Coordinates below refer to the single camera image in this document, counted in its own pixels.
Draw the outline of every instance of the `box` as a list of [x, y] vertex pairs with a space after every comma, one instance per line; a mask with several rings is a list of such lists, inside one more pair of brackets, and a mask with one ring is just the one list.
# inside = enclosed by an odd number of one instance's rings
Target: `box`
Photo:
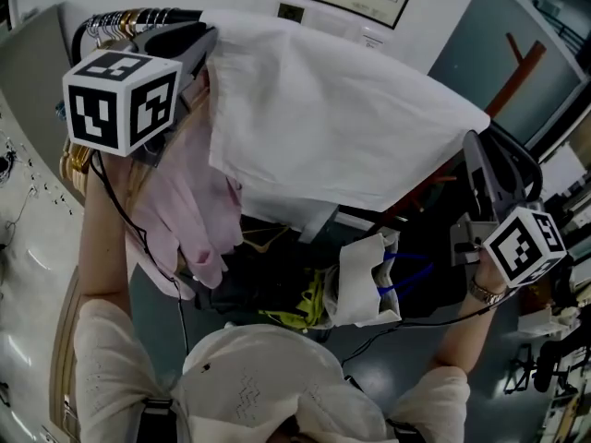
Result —
[[552, 217], [523, 207], [507, 217], [484, 247], [509, 287], [537, 281], [566, 256]]
[[175, 120], [178, 61], [96, 50], [63, 78], [73, 143], [127, 156]]

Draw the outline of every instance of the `bracelet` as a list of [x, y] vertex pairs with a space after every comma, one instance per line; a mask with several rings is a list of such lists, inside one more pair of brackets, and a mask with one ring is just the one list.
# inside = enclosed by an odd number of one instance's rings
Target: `bracelet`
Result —
[[468, 292], [475, 299], [477, 299], [477, 301], [482, 302], [486, 305], [495, 305], [505, 296], [505, 292], [492, 293], [490, 291], [487, 291], [486, 289], [480, 287], [474, 279], [472, 279], [468, 284]]

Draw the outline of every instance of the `pink cloth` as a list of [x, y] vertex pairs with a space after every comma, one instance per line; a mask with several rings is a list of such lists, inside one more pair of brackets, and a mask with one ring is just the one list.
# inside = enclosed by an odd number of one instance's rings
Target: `pink cloth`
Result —
[[[174, 274], [180, 247], [195, 277], [215, 288], [227, 270], [221, 254], [242, 243], [239, 184], [209, 166], [209, 117], [190, 116], [140, 192], [132, 219], [148, 233], [150, 251], [166, 274]], [[149, 260], [139, 264], [163, 293], [178, 295]], [[194, 296], [179, 286], [183, 298]]]

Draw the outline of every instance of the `gray floor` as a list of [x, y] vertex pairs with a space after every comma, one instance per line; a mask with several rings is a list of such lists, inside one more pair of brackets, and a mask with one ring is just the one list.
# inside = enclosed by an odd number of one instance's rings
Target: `gray floor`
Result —
[[[170, 383], [180, 375], [184, 345], [176, 300], [164, 296], [138, 268], [131, 281], [134, 322], [153, 361], [157, 375]], [[477, 368], [470, 376], [472, 393], [468, 402], [465, 441], [468, 443], [529, 443], [534, 441], [549, 405], [549, 395], [533, 389], [506, 396], [503, 386], [509, 360], [519, 345], [528, 342], [515, 332], [517, 301], [504, 304], [493, 322]], [[184, 303], [189, 344], [223, 327], [227, 317], [198, 311]], [[454, 316], [455, 307], [440, 309], [434, 320]], [[359, 344], [388, 327], [335, 329], [325, 343], [339, 359]], [[360, 357], [345, 364], [344, 372], [355, 378], [366, 394], [384, 412], [396, 398], [410, 389], [423, 374], [444, 329], [405, 329], [383, 336]]]

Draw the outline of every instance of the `white t-shirt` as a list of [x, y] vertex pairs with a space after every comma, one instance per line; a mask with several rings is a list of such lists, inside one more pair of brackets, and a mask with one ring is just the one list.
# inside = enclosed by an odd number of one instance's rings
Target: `white t-shirt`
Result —
[[[126, 441], [137, 404], [149, 397], [172, 397], [194, 442], [263, 443], [292, 415], [319, 443], [397, 441], [380, 408], [344, 381], [336, 358], [286, 329], [252, 325], [212, 333], [193, 348], [170, 392], [157, 385], [131, 320], [115, 305], [85, 304], [74, 346], [84, 443]], [[416, 427], [427, 443], [460, 443], [469, 394], [464, 371], [440, 367], [388, 416]]]

